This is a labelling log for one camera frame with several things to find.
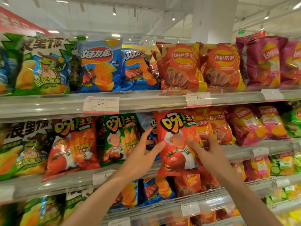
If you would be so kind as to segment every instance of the price label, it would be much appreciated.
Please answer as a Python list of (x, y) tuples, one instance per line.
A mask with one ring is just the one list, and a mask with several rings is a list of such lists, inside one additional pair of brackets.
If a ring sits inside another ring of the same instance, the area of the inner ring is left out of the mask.
[(284, 95), (279, 91), (279, 89), (262, 89), (261, 93), (264, 95), (266, 102), (276, 102), (284, 100)]
[(277, 179), (276, 180), (276, 185), (277, 185), (277, 188), (283, 188), (283, 187), (289, 186), (290, 185), (290, 180), (288, 180), (287, 178)]
[(131, 226), (130, 217), (109, 221), (108, 226)]
[(270, 154), (269, 149), (267, 147), (259, 147), (253, 149), (254, 157), (258, 156), (268, 156)]
[(83, 113), (118, 114), (119, 97), (98, 98), (88, 96), (84, 100)]
[(196, 201), (188, 204), (181, 204), (181, 210), (183, 217), (199, 215), (201, 213), (199, 204)]
[(206, 107), (212, 105), (210, 92), (187, 93), (185, 97), (187, 101), (187, 108)]
[(92, 177), (93, 186), (98, 186), (104, 183), (107, 180), (107, 178), (110, 177), (111, 174), (113, 174), (115, 171), (116, 170), (107, 170), (107, 171), (94, 174)]
[(13, 201), (15, 186), (0, 186), (0, 202)]

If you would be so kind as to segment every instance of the ceiling light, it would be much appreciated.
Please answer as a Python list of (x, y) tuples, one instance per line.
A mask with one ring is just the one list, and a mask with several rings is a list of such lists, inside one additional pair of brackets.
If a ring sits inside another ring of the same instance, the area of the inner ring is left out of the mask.
[(60, 32), (57, 31), (57, 30), (49, 30), (48, 32), (50, 32), (50, 33), (60, 33)]
[(267, 11), (264, 19), (267, 20), (269, 17), (270, 17), (270, 10)]
[(56, 0), (56, 2), (60, 2), (60, 3), (68, 3), (68, 1), (62, 1), (62, 0)]
[(84, 12), (85, 12), (84, 4), (81, 2), (81, 3), (79, 4), (79, 6), (80, 6), (82, 12), (84, 13)]
[(9, 6), (8, 0), (3, 0), (2, 3), (5, 4), (5, 5), (7, 5), (7, 6)]
[(33, 1), (35, 2), (37, 8), (40, 8), (40, 7), (41, 7), (41, 6), (40, 6), (40, 3), (39, 3), (39, 0), (33, 0)]
[(296, 4), (296, 5), (293, 7), (293, 10), (298, 9), (300, 6), (301, 6), (301, 2), (299, 2), (298, 4)]

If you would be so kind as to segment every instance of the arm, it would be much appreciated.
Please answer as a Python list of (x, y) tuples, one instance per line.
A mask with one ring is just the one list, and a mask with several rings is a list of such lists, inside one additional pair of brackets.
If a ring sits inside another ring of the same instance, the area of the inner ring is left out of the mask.
[(152, 128), (142, 134), (127, 160), (62, 223), (62, 226), (100, 226), (102, 219), (123, 188), (145, 175), (156, 155), (164, 148), (166, 142), (162, 141), (150, 152), (146, 150), (145, 143), (151, 131)]
[(237, 175), (216, 139), (213, 136), (201, 136), (201, 139), (209, 142), (209, 151), (192, 139), (186, 142), (197, 152), (206, 170), (226, 188), (245, 223), (248, 226), (282, 226), (258, 195)]

